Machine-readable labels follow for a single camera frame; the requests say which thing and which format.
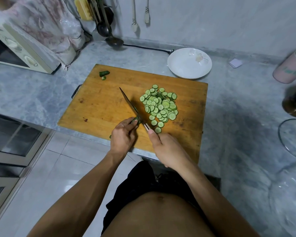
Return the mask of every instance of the belly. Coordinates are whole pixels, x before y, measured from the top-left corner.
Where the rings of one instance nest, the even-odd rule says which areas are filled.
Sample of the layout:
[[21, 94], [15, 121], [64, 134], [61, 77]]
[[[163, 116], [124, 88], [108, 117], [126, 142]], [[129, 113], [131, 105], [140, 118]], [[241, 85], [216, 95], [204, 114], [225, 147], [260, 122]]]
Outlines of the belly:
[[214, 234], [197, 210], [182, 198], [149, 192], [127, 204], [102, 236], [214, 237]]

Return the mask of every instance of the left hand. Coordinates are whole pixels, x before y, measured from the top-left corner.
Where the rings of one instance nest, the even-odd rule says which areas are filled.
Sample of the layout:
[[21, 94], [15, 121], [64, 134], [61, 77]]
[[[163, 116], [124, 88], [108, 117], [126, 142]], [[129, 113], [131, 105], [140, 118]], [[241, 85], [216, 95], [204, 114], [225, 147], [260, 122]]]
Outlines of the left hand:
[[136, 139], [135, 130], [137, 129], [138, 120], [131, 122], [134, 117], [121, 121], [112, 131], [111, 152], [126, 156], [129, 149]]

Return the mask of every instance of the microwave knob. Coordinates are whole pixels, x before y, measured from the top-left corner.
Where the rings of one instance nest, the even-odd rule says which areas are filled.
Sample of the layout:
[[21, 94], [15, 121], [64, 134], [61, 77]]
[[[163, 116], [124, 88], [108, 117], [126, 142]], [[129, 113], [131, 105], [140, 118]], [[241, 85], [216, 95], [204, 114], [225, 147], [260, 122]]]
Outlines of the microwave knob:
[[12, 41], [9, 38], [6, 38], [6, 42], [7, 42], [7, 46], [10, 47], [10, 48], [14, 48], [14, 49], [17, 49], [17, 50], [21, 49], [21, 47], [15, 41]]
[[37, 63], [35, 62], [35, 60], [33, 60], [32, 58], [30, 58], [29, 56], [25, 55], [24, 59], [32, 66], [37, 66]]

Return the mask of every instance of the wooden cutting board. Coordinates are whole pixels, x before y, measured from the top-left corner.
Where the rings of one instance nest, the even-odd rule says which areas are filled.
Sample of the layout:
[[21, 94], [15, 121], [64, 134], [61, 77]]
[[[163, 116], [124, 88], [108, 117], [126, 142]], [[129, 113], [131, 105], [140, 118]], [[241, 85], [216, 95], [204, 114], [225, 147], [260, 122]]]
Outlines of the wooden cutting board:
[[[106, 80], [99, 71], [110, 71]], [[153, 84], [177, 94], [177, 118], [169, 120], [162, 133], [178, 139], [191, 158], [198, 163], [207, 83], [133, 71], [96, 64], [58, 122], [59, 126], [109, 140], [114, 127], [122, 120], [134, 116], [119, 87], [150, 124], [149, 114], [139, 100]], [[154, 152], [148, 134], [140, 125], [135, 148]]]

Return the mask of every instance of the black cable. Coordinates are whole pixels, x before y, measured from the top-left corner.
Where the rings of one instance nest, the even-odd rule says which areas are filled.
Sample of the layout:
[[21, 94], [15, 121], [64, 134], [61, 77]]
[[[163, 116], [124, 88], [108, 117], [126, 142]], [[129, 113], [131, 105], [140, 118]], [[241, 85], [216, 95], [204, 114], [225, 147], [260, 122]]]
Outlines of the black cable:
[[174, 52], [174, 49], [173, 49], [172, 51], [166, 51], [166, 50], [157, 49], [157, 48], [144, 47], [144, 46], [136, 46], [136, 45], [128, 45], [128, 44], [123, 44], [123, 46], [139, 47], [139, 48], [149, 49], [149, 50], [155, 50], [155, 51], [164, 51], [164, 52], [168, 53], [169, 55], [170, 55], [172, 52]]

